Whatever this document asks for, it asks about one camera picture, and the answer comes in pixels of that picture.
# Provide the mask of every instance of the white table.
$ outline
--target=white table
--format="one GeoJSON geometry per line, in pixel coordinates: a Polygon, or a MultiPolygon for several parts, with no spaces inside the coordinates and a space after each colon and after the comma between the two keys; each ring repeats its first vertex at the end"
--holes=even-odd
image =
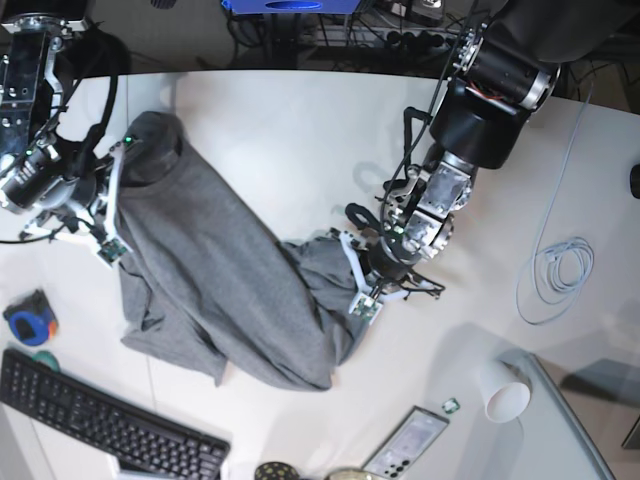
{"type": "MultiPolygon", "coordinates": [[[[346,228],[349,202],[376,205],[374,195],[400,160],[403,109],[426,109],[434,85],[319,72],[131,76],[120,80],[100,147],[115,142],[145,110],[175,112],[193,145],[268,227],[282,239],[304,240],[331,226],[346,228]]],[[[60,133],[82,138],[89,120],[98,120],[105,94],[104,80],[83,84],[60,133]]],[[[0,249],[0,300],[5,305],[43,286],[61,319],[47,348],[63,370],[230,439],[228,478],[250,479],[267,460],[286,461],[311,477],[361,465],[410,407],[440,411],[444,400],[456,397],[462,409],[405,477],[428,472],[456,479],[472,432],[491,428],[476,421],[482,405],[469,378],[473,365],[517,346],[568,371],[602,357],[640,366],[640,326],[629,314],[639,305],[640,201],[628,192],[629,170],[640,161],[640,117],[590,106],[574,145],[542,244],[572,235],[591,243],[596,265],[577,306],[537,328],[513,307],[515,277],[531,254],[578,108],[551,99],[524,128],[504,168],[479,173],[451,243],[421,268],[447,286],[442,299],[413,296],[390,305],[326,393],[277,390],[233,366],[215,388],[209,377],[125,349],[117,273],[81,247],[0,249]]],[[[6,212],[0,218],[5,238],[24,221],[6,212]]],[[[4,322],[0,341],[11,341],[4,322]]],[[[31,428],[18,414],[12,421],[14,429],[31,428]]],[[[113,478],[105,455],[48,427],[35,429],[49,463],[38,480],[54,478],[46,470],[60,480],[80,479],[86,470],[77,461],[96,472],[96,480],[113,478]]]]}

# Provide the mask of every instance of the paper cup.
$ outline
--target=paper cup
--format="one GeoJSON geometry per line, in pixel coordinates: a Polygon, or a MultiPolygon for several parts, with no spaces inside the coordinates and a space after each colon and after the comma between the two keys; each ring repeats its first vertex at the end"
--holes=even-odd
{"type": "Polygon", "coordinates": [[[529,387],[502,362],[482,365],[476,372],[476,381],[484,401],[484,412],[492,422],[510,422],[524,412],[531,400],[529,387]]]}

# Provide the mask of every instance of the electronic device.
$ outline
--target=electronic device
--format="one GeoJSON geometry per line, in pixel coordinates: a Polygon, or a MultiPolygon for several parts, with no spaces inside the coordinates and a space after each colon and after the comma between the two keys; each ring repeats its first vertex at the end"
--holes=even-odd
{"type": "Polygon", "coordinates": [[[422,408],[413,410],[362,467],[379,477],[400,478],[449,425],[449,420],[422,408]]]}
{"type": "MultiPolygon", "coordinates": [[[[230,7],[255,13],[253,7],[244,10],[253,1],[232,0],[230,7]]],[[[103,119],[87,138],[70,142],[55,133],[59,114],[77,88],[73,80],[83,78],[77,68],[69,68],[73,45],[93,39],[96,53],[104,52],[113,66],[109,42],[88,19],[88,0],[65,2],[65,8],[44,0],[5,3],[2,24],[13,41],[0,63],[2,205],[20,212],[40,209],[22,239],[63,239],[66,232],[44,228],[56,219],[59,228],[71,233],[65,239],[93,237],[96,253],[112,264],[128,249],[106,215],[109,207],[115,209],[115,167],[126,149],[114,152],[120,157],[97,159],[93,148],[113,108],[116,69],[110,69],[103,119]]],[[[167,7],[175,2],[153,3],[167,7]]],[[[300,7],[310,13],[351,13],[356,5],[368,5],[355,0],[271,3],[282,12],[300,7]],[[344,10],[333,8],[338,4],[344,10]]],[[[359,288],[352,308],[368,321],[380,309],[378,299],[388,295],[424,292],[438,298],[444,286],[418,275],[414,267],[448,244],[455,212],[469,202],[478,170],[502,167],[526,121],[553,91],[563,63],[583,57],[640,11],[640,0],[505,0],[478,17],[477,4],[474,0],[450,45],[428,111],[409,107],[404,112],[404,155],[384,183],[380,210],[347,207],[364,239],[354,251],[365,288],[359,288]],[[447,91],[436,109],[445,78],[447,91]],[[415,138],[413,122],[422,123],[415,138]],[[426,158],[414,162],[412,153],[427,129],[434,143],[426,158]]]]}
{"type": "Polygon", "coordinates": [[[215,480],[227,442],[196,432],[5,350],[0,401],[137,468],[170,478],[215,480]]]}

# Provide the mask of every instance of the gray sweater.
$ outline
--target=gray sweater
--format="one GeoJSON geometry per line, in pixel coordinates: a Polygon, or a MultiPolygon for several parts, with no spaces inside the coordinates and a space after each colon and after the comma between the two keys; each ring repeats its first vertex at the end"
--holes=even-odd
{"type": "Polygon", "coordinates": [[[120,263],[123,343],[218,385],[230,360],[276,387],[331,388],[368,327],[347,313],[355,282],[340,243],[279,244],[175,117],[146,112],[129,135],[142,142],[118,205],[134,250],[120,263]]]}

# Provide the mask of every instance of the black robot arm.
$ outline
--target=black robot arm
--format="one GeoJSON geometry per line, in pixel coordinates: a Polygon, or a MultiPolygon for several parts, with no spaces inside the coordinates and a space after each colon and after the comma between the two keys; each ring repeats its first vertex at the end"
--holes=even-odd
{"type": "Polygon", "coordinates": [[[639,7],[631,0],[509,0],[482,24],[465,25],[434,118],[405,111],[405,157],[385,184],[379,228],[360,251],[372,292],[417,286],[413,267],[447,245],[453,214],[468,202],[478,169],[502,167],[527,119],[553,91],[561,63],[597,47],[639,7]],[[419,136],[430,125],[434,139],[420,164],[407,155],[408,142],[419,141],[412,139],[412,119],[423,122],[419,136]]]}
{"type": "Polygon", "coordinates": [[[115,105],[118,75],[126,73],[128,52],[88,18],[89,0],[8,0],[3,27],[12,33],[0,64],[0,201],[21,212],[40,213],[22,241],[58,237],[45,228],[56,219],[87,240],[111,264],[125,250],[113,225],[113,172],[122,146],[98,159],[94,149],[105,135],[115,105]],[[62,138],[56,129],[67,103],[87,76],[107,75],[109,90],[102,118],[82,141],[62,138]]]}

